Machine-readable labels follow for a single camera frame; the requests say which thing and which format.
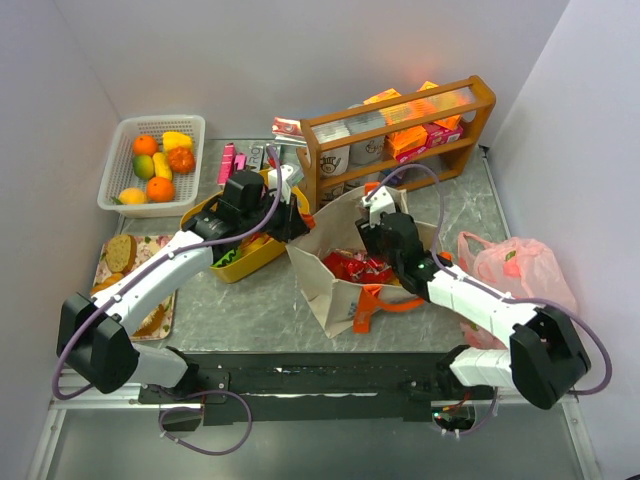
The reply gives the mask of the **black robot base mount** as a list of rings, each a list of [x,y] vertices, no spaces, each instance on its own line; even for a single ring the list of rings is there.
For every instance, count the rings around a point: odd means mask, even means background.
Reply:
[[[184,404],[206,426],[266,421],[401,419],[428,422],[438,402],[489,400],[488,386],[463,387],[427,352],[189,353],[204,399],[141,389],[141,404]]]

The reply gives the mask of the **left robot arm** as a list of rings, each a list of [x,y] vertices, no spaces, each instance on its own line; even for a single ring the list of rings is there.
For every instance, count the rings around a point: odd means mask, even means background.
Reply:
[[[155,385],[179,397],[199,388],[196,363],[180,351],[135,345],[130,337],[163,300],[223,259],[254,234],[289,242],[311,229],[292,188],[291,165],[266,176],[234,173],[217,195],[187,216],[180,230],[149,260],[92,296],[76,293],[62,305],[56,368],[72,368],[104,394],[128,382]]]

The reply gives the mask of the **red snack bag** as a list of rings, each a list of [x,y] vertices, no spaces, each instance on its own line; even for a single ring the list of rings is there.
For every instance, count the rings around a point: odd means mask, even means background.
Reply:
[[[388,284],[394,278],[390,265],[364,250],[333,249],[322,260],[335,278],[358,284]]]

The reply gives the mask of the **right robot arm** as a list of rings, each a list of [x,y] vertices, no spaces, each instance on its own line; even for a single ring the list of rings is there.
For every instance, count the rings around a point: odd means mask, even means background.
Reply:
[[[362,218],[355,226],[367,253],[386,262],[405,290],[503,343],[501,349],[453,349],[439,362],[442,380],[460,387],[515,389],[548,410],[589,372],[588,354],[571,317],[560,308],[518,302],[475,280],[426,249],[408,214],[385,214],[376,224]]]

